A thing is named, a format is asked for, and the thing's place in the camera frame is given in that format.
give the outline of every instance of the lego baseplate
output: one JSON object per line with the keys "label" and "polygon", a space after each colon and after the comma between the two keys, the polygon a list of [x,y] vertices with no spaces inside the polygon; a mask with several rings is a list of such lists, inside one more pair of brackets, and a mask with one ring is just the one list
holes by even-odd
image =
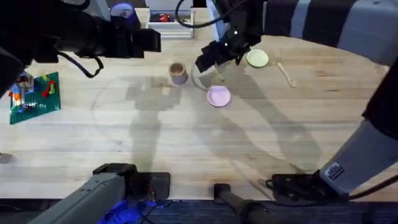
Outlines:
{"label": "lego baseplate", "polygon": [[[47,97],[43,97],[41,93],[46,90],[48,80],[55,82],[55,93],[48,94]],[[21,98],[23,105],[29,107],[26,110],[22,109],[22,105],[13,105],[11,97],[10,124],[16,124],[18,122],[61,109],[58,72],[47,75],[47,80],[44,80],[44,77],[35,78],[34,86],[35,90],[33,93],[25,94]]]}

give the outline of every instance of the cable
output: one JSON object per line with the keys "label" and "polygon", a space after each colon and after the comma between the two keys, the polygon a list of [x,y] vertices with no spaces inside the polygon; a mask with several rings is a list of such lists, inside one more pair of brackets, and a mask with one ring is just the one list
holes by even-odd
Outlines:
{"label": "cable", "polygon": [[15,207],[15,206],[12,206],[12,205],[6,205],[6,204],[0,204],[0,207],[6,207],[6,208],[12,208],[12,209],[14,209],[15,211],[22,211],[22,209],[20,209],[20,208],[18,208],[18,207]]}
{"label": "cable", "polygon": [[150,213],[152,213],[152,212],[155,210],[155,208],[158,206],[158,204],[156,204],[155,206],[153,206],[152,208],[150,208],[150,210],[148,211],[148,213],[147,213],[146,215],[143,215],[143,214],[142,214],[141,205],[142,205],[142,202],[140,202],[139,205],[138,205],[138,212],[139,212],[139,215],[140,215],[141,218],[142,218],[140,224],[143,224],[144,221],[147,221],[147,222],[149,222],[150,224],[155,224],[154,222],[152,222],[151,220],[148,219],[148,216],[150,215]]}
{"label": "cable", "polygon": [[88,72],[82,65],[80,65],[75,59],[71,58],[71,56],[69,56],[63,52],[58,52],[58,55],[66,58],[69,62],[76,65],[76,67],[78,67],[88,78],[94,78],[104,68],[102,61],[97,56],[94,56],[93,58],[97,61],[99,68],[95,71],[95,73],[93,75],[90,72]]}
{"label": "cable", "polygon": [[180,10],[180,6],[181,4],[184,2],[184,0],[180,0],[177,3],[177,7],[175,8],[175,19],[177,20],[177,22],[179,24],[181,24],[181,26],[184,26],[186,28],[193,28],[193,29],[199,29],[199,28],[204,28],[210,25],[215,24],[218,21],[222,21],[223,19],[225,19],[227,16],[229,16],[232,12],[234,12],[235,10],[237,10],[239,7],[241,7],[243,4],[247,3],[250,0],[243,0],[241,2],[239,2],[237,5],[235,5],[232,9],[228,10],[225,14],[223,14],[222,16],[220,16],[219,18],[213,19],[212,21],[209,22],[205,22],[204,24],[198,24],[198,25],[190,25],[190,24],[186,24],[184,22],[181,21],[180,16],[178,15],[178,12]]}
{"label": "cable", "polygon": [[379,184],[376,184],[375,186],[352,196],[342,196],[340,198],[336,198],[333,200],[326,200],[323,202],[315,202],[315,203],[308,203],[308,204],[299,204],[299,205],[289,205],[289,204],[284,204],[284,203],[279,203],[279,202],[273,202],[273,201],[264,201],[265,203],[270,203],[276,206],[280,206],[280,207],[296,207],[296,208],[300,208],[300,207],[316,207],[316,206],[322,206],[322,205],[328,205],[331,203],[344,203],[344,202],[349,202],[350,200],[355,200],[361,197],[365,197],[368,196],[370,194],[373,194],[374,192],[377,192],[385,187],[390,186],[391,184],[395,183],[398,181],[398,175],[395,175]]}
{"label": "cable", "polygon": [[142,205],[142,203],[140,202],[139,208],[138,208],[139,215],[140,215],[141,218],[142,218],[140,224],[143,224],[144,221],[147,221],[147,222],[149,222],[150,224],[155,224],[153,221],[151,221],[150,219],[148,219],[148,216],[155,210],[155,208],[158,207],[158,206],[163,206],[164,208],[169,208],[171,205],[173,205],[173,204],[175,204],[175,203],[177,203],[177,202],[176,202],[176,201],[173,201],[173,202],[170,202],[170,203],[165,204],[165,205],[159,205],[159,204],[157,203],[155,206],[153,206],[152,208],[150,208],[150,210],[148,211],[148,213],[147,213],[146,215],[143,215],[143,214],[142,214],[142,210],[141,210],[141,205]]}
{"label": "cable", "polygon": [[88,8],[88,6],[90,6],[90,0],[85,0],[83,4],[80,5],[76,5],[76,4],[69,4],[66,2],[63,2],[65,5],[67,5],[68,7],[74,8],[74,9],[78,9],[78,10],[85,10]]}

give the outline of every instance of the wooden tabletop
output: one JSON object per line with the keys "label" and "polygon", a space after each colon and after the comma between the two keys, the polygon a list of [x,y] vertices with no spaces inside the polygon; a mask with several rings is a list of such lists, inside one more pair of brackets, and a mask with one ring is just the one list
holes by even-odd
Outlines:
{"label": "wooden tabletop", "polygon": [[[146,9],[138,14],[145,21]],[[207,21],[206,10],[197,9],[195,20]],[[244,198],[269,199],[257,180],[320,168],[358,127],[386,72],[342,50],[264,37],[254,48],[269,54],[268,66],[243,60],[223,67],[233,97],[214,108],[191,80],[174,87],[168,73],[172,62],[192,71],[212,38],[207,27],[195,30],[194,40],[163,40],[162,53],[145,59],[102,58],[105,69],[94,79],[62,58],[34,63],[28,71],[35,76],[60,73],[62,109],[11,126],[9,98],[1,99],[0,151],[14,158],[0,165],[0,198],[64,198],[98,166],[125,162],[142,172],[170,172],[170,198],[209,199],[213,184],[224,182]],[[76,59],[95,71],[94,60]],[[396,172],[390,168],[360,190]],[[397,200],[396,190],[363,200]]]}

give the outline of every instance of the pink plate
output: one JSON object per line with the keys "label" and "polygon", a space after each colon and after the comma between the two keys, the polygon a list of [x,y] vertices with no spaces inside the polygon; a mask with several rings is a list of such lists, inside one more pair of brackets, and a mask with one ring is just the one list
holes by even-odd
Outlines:
{"label": "pink plate", "polygon": [[207,100],[215,107],[223,107],[231,101],[231,93],[225,86],[212,86],[207,92]]}

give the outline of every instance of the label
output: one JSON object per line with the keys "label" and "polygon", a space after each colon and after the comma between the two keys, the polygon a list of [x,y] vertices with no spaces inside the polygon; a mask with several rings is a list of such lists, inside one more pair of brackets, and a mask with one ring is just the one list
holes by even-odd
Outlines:
{"label": "label", "polygon": [[329,177],[329,179],[335,180],[343,172],[344,172],[344,169],[337,162],[334,162],[334,163],[332,163],[332,165],[330,165],[327,168],[327,170],[325,171],[325,174]]}

